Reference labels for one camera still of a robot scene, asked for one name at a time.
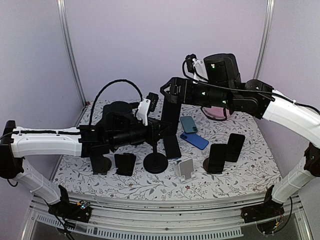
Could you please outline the black phone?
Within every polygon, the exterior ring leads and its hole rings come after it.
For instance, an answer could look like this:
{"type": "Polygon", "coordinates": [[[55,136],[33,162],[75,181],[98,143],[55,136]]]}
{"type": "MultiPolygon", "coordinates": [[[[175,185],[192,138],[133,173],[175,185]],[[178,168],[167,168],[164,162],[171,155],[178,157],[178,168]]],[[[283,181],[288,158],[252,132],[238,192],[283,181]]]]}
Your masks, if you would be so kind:
{"type": "Polygon", "coordinates": [[[207,172],[210,174],[220,174],[224,170],[227,154],[227,144],[214,143],[210,146],[210,153],[207,161],[207,172]]]}
{"type": "Polygon", "coordinates": [[[163,144],[167,159],[179,159],[182,156],[180,146],[175,135],[164,136],[163,144]]]}
{"type": "Polygon", "coordinates": [[[246,137],[242,134],[231,133],[227,142],[226,162],[236,163],[239,159],[246,137]]]}
{"type": "Polygon", "coordinates": [[[161,125],[163,136],[176,135],[180,119],[181,107],[182,104],[180,102],[172,103],[166,98],[163,100],[161,121],[167,123],[167,125],[161,125]]]}

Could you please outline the teal green phone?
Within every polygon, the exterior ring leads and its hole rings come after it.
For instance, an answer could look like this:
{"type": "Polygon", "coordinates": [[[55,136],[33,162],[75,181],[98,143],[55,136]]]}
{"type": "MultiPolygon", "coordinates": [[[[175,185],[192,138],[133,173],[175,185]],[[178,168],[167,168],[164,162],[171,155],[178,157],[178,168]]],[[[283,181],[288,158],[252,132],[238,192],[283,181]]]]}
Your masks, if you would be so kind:
{"type": "Polygon", "coordinates": [[[198,132],[198,128],[191,116],[181,116],[180,123],[186,134],[193,134],[198,132]]]}

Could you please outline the blue phone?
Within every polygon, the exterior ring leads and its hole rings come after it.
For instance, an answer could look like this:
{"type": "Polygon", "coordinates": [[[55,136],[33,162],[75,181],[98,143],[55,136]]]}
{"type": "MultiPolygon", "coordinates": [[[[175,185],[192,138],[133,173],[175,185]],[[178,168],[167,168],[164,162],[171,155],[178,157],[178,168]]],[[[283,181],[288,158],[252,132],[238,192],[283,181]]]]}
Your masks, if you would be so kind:
{"type": "Polygon", "coordinates": [[[209,144],[208,140],[197,135],[196,133],[185,133],[184,132],[180,135],[180,138],[200,150],[204,150],[209,144]]]}

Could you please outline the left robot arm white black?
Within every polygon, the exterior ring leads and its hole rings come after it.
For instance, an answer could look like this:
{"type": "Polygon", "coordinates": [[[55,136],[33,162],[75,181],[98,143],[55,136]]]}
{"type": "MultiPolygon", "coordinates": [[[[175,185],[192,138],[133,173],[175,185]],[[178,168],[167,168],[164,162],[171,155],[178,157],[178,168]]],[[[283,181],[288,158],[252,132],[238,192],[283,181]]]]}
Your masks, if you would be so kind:
{"type": "Polygon", "coordinates": [[[169,124],[148,116],[154,106],[149,99],[135,103],[115,101],[103,107],[96,124],[66,129],[27,129],[9,120],[0,139],[0,176],[22,184],[54,205],[63,217],[70,217],[75,210],[66,189],[35,170],[27,156],[89,158],[93,173],[105,175],[112,166],[107,154],[119,147],[148,143],[156,148],[169,124]]]}

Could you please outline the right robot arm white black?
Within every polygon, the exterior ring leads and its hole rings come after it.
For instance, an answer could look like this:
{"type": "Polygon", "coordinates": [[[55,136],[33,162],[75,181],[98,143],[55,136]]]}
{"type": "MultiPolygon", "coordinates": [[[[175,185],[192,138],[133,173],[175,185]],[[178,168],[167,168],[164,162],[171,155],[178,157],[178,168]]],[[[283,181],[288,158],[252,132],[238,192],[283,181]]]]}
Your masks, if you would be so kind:
{"type": "Polygon", "coordinates": [[[297,103],[260,80],[243,83],[232,53],[202,60],[195,54],[187,55],[182,71],[193,76],[172,77],[160,87],[167,102],[247,113],[284,126],[309,141],[296,167],[267,190],[258,208],[262,218],[269,218],[292,194],[320,176],[320,112],[316,108],[297,103]]]}

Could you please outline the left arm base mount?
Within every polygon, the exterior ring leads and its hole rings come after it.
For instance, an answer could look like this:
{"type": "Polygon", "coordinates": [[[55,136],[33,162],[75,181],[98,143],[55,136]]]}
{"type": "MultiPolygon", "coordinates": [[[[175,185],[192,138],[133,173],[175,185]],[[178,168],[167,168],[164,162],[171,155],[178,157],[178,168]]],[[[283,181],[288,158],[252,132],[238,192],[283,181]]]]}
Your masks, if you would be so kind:
{"type": "Polygon", "coordinates": [[[58,185],[58,188],[60,199],[57,203],[48,205],[48,213],[63,219],[88,223],[92,214],[90,203],[84,200],[72,203],[67,190],[61,185],[58,185]]]}

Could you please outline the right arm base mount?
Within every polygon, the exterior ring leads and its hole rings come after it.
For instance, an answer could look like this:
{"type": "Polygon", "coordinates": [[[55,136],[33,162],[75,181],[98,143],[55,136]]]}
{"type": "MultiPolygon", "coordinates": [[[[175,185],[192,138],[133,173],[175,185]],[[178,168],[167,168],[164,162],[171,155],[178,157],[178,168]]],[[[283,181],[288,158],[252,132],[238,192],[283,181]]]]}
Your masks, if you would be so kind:
{"type": "Polygon", "coordinates": [[[265,220],[272,217],[277,217],[285,213],[283,203],[277,203],[273,200],[272,191],[274,185],[268,188],[263,203],[243,207],[240,216],[245,223],[265,220]]]}

